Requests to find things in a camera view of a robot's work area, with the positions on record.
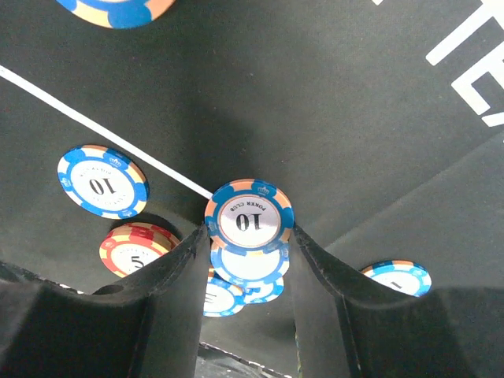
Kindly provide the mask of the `blue chips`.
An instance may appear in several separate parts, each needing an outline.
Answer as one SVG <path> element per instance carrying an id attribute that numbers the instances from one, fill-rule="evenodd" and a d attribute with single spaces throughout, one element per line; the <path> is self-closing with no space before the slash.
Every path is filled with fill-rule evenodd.
<path id="1" fill-rule="evenodd" d="M 125 155 L 99 145 L 64 154 L 57 175 L 65 193 L 81 208 L 108 219 L 128 219 L 146 208 L 150 187 L 143 171 Z"/>
<path id="2" fill-rule="evenodd" d="M 104 28 L 131 29 L 158 19 L 174 0 L 57 0 L 70 13 Z"/>

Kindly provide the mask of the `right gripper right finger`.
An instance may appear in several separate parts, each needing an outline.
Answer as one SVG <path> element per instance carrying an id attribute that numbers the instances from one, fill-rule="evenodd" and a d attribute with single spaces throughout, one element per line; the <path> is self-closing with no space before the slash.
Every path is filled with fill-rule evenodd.
<path id="1" fill-rule="evenodd" d="M 293 230 L 293 306 L 305 377 L 500 377 L 503 292 L 416 298 L 369 279 Z"/>

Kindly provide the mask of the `red poker chip stack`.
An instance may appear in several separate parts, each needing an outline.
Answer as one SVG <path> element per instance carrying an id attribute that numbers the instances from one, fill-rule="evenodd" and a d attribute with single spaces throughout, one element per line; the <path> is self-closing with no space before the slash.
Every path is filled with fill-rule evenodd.
<path id="1" fill-rule="evenodd" d="M 104 266 L 128 276 L 180 244 L 177 236 L 155 224 L 131 222 L 112 229 L 99 247 Z"/>

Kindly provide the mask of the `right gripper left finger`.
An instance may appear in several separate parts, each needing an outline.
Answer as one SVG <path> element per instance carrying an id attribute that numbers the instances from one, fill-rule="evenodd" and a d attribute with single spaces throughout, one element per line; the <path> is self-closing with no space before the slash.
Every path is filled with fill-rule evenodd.
<path id="1" fill-rule="evenodd" d="M 208 268 L 205 226 L 90 295 L 2 263 L 2 376 L 193 376 Z"/>

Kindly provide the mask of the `blue poker chip stack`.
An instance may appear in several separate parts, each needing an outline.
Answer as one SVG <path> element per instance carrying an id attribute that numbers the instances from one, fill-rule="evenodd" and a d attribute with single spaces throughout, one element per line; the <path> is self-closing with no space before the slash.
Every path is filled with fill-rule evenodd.
<path id="1" fill-rule="evenodd" d="M 213 243 L 203 315 L 229 317 L 247 305 L 279 298 L 284 292 L 289 265 L 287 245 L 266 254 L 261 251 L 237 254 Z"/>

